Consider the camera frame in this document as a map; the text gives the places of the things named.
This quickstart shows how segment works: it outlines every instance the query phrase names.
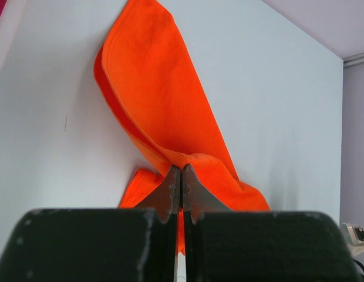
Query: orange cloth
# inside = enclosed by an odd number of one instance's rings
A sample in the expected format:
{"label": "orange cloth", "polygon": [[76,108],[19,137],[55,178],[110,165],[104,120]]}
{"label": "orange cloth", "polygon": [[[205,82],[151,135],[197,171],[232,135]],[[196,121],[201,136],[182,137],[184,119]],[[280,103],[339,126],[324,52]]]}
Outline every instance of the orange cloth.
{"label": "orange cloth", "polygon": [[[120,207],[133,207],[170,166],[190,163],[233,210],[264,211],[262,194],[238,180],[223,137],[173,17],[156,0],[129,0],[94,67],[101,91],[132,142],[159,171],[139,170]],[[178,249],[184,248],[180,213]]]}

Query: gray metal bar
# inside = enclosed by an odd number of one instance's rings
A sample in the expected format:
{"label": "gray metal bar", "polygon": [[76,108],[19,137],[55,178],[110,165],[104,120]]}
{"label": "gray metal bar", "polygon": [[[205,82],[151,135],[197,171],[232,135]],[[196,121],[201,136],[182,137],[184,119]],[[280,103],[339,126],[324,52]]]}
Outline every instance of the gray metal bar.
{"label": "gray metal bar", "polygon": [[361,63],[364,63],[364,53],[345,58],[344,68],[360,65]]}

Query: table surface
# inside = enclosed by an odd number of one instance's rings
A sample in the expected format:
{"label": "table surface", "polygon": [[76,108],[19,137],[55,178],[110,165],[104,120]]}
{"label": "table surface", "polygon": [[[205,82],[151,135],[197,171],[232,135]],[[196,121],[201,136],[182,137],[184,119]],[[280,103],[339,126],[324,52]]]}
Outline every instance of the table surface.
{"label": "table surface", "polygon": [[[124,3],[29,1],[0,73],[0,251],[27,210],[116,207],[136,169],[151,168],[92,73]],[[162,4],[241,180],[273,209],[338,222],[342,60],[261,1]]]}

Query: cloth fold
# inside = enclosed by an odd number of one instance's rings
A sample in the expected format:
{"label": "cloth fold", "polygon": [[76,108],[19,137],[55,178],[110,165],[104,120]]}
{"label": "cloth fold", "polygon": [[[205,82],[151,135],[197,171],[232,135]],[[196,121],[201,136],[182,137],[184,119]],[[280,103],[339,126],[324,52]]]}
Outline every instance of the cloth fold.
{"label": "cloth fold", "polygon": [[269,210],[257,189],[239,181],[178,27],[156,0],[129,0],[97,54],[94,74],[113,114],[159,172],[139,170],[120,207],[142,201],[171,165],[192,164],[200,182],[231,209]]}

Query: scratch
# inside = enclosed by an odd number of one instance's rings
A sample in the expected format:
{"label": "scratch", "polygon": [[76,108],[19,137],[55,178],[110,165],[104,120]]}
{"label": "scratch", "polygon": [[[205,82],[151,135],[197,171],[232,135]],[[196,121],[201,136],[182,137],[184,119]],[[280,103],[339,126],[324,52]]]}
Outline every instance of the scratch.
{"label": "scratch", "polygon": [[66,129],[66,126],[67,126],[67,116],[68,116],[69,114],[67,113],[66,114],[66,120],[65,120],[65,132],[67,131],[67,129]]}

